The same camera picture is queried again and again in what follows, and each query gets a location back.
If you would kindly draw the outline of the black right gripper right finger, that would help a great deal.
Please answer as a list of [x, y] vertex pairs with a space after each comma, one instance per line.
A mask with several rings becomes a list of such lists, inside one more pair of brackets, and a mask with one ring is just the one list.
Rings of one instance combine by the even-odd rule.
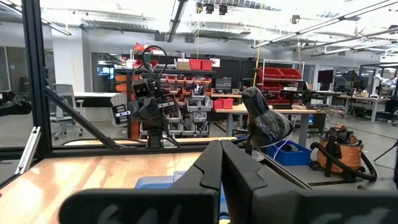
[[398, 224], [398, 193], [303, 189], [229, 141], [222, 185], [232, 224]]

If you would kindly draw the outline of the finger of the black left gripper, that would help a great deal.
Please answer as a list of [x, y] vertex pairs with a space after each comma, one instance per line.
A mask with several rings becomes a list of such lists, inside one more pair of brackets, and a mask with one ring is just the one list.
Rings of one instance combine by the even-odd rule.
[[150, 98], [145, 98], [143, 100], [134, 100], [132, 102], [132, 108], [134, 110], [133, 115], [135, 119], [143, 123], [143, 129], [149, 129]]
[[165, 118], [155, 99], [151, 99], [148, 107], [148, 129], [165, 129]]

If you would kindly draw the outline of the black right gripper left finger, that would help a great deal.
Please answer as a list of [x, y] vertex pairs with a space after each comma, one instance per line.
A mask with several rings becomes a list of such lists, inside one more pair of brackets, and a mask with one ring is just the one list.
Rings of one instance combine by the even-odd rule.
[[60, 224], [218, 224], [221, 142], [212, 141], [164, 189], [85, 189], [62, 203]]

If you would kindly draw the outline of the blue plastic supply box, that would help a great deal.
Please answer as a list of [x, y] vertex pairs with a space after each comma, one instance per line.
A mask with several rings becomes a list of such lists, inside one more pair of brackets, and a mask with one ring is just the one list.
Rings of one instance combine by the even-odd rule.
[[[166, 189], [169, 188], [182, 175], [184, 175], [184, 173], [185, 170], [179, 170], [179, 171], [174, 171], [173, 175], [141, 177], [140, 179], [137, 180], [135, 188]], [[219, 224], [231, 224], [223, 188], [221, 188], [221, 194], [220, 194]]]

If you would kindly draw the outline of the cardboard box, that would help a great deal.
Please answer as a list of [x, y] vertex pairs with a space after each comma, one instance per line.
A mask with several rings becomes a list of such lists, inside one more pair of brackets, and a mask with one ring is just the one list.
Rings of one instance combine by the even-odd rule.
[[191, 70], [190, 60], [187, 58], [178, 58], [176, 68], [177, 70]]

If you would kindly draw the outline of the black shelving unit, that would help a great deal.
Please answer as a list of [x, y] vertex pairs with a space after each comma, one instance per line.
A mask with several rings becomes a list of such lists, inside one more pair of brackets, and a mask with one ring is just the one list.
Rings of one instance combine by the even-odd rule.
[[[123, 92], [126, 106], [130, 101], [137, 100], [132, 91], [135, 80], [148, 79], [151, 82], [153, 96], [172, 93], [178, 103], [176, 112], [167, 115], [167, 130], [173, 137], [207, 136], [209, 124], [207, 115], [212, 110], [213, 93], [212, 71], [177, 70], [156, 68], [152, 71], [141, 68], [117, 68], [115, 71], [116, 89]], [[140, 138], [147, 138], [147, 132], [142, 129], [138, 121], [127, 120], [129, 124], [138, 125], [137, 128], [128, 128], [128, 131], [137, 131]]]

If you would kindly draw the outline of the white table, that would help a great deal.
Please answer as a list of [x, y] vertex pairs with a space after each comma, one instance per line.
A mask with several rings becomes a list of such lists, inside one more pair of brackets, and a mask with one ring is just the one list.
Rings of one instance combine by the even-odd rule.
[[110, 123], [113, 119], [111, 114], [111, 98], [117, 93], [95, 93], [75, 91], [76, 101], [83, 100], [82, 115], [90, 122]]

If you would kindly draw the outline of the blue storage bin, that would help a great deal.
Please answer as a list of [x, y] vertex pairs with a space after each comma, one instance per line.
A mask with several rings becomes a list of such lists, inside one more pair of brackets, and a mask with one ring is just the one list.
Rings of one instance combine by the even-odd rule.
[[293, 141], [281, 141], [267, 148], [267, 154], [284, 166], [305, 166], [312, 150]]

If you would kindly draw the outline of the white office chair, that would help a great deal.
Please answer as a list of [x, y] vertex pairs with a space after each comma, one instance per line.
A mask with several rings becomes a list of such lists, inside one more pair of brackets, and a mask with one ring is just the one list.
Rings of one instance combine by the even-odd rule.
[[[63, 102], [81, 114], [84, 100], [75, 99], [73, 85], [54, 83], [53, 87], [54, 92], [61, 98]], [[50, 121], [58, 125], [58, 130], [52, 133], [52, 136], [56, 141], [59, 140], [60, 136], [66, 136], [68, 131], [72, 130], [76, 131], [79, 137], [83, 136], [83, 128], [78, 128], [76, 121], [65, 110], [54, 103], [50, 107]]]

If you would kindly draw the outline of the orange shop vacuum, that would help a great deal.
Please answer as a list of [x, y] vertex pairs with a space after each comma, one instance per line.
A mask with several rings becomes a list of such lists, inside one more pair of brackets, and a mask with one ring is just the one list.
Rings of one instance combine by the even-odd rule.
[[318, 142], [310, 145], [317, 150], [316, 159], [308, 164], [312, 170], [322, 169], [325, 177], [340, 174], [346, 182], [357, 178], [374, 182], [377, 172], [363, 152], [363, 142], [346, 126], [331, 127]]

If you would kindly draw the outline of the black desk lamp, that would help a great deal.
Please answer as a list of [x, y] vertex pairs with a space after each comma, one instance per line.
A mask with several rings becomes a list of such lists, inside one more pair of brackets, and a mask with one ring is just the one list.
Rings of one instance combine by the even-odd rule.
[[245, 152], [250, 156], [253, 150], [278, 143], [293, 133], [293, 124], [283, 114], [269, 108], [257, 87], [245, 89], [242, 100], [249, 116]]

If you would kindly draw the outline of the wooden work table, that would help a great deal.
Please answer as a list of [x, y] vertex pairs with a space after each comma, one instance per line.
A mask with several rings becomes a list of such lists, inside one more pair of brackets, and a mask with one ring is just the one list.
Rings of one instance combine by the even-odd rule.
[[[234, 114], [247, 114], [248, 111], [243, 104], [233, 106], [231, 109], [216, 109], [213, 108], [213, 111], [216, 113], [226, 113], [227, 117], [227, 124], [226, 124], [226, 136], [231, 137], [233, 135], [233, 115]], [[311, 110], [307, 109], [304, 106], [293, 106], [291, 110], [277, 110], [281, 114], [299, 114], [299, 115], [308, 115], [308, 114], [325, 114], [325, 111], [322, 110]]]

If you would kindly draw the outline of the silver aluminium bar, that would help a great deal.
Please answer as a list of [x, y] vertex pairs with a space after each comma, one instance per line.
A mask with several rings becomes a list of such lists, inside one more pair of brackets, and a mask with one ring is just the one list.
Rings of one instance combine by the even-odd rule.
[[41, 127], [34, 126], [27, 140], [15, 174], [23, 174], [29, 170], [41, 137]]

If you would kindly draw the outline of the black computer monitor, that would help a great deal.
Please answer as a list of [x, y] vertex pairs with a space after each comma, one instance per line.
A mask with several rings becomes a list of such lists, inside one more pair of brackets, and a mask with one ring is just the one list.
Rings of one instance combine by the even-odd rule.
[[329, 91], [330, 84], [333, 83], [334, 70], [320, 70], [318, 72], [318, 83], [320, 84], [320, 91]]

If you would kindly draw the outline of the black aluminium rig frame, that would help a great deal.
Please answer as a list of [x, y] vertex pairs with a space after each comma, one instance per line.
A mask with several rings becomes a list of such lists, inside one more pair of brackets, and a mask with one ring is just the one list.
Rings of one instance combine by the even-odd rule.
[[[177, 139], [180, 147], [150, 149], [143, 142], [127, 145], [116, 144], [96, 129], [89, 121], [80, 116], [73, 108], [49, 88], [46, 82], [44, 40], [42, 34], [41, 12], [39, 0], [21, 0], [22, 4], [15, 8], [22, 13], [24, 38], [27, 55], [27, 70], [30, 78], [32, 101], [30, 103], [34, 126], [41, 127], [41, 137], [34, 158], [41, 161], [56, 157], [93, 157], [120, 156], [141, 154], [167, 154], [183, 152], [202, 152], [211, 142], [211, 138]], [[71, 145], [53, 147], [50, 132], [50, 116], [48, 101], [54, 101], [58, 106], [72, 114], [85, 129], [87, 129], [99, 144]], [[0, 148], [0, 159], [21, 159], [24, 149], [18, 147]]]

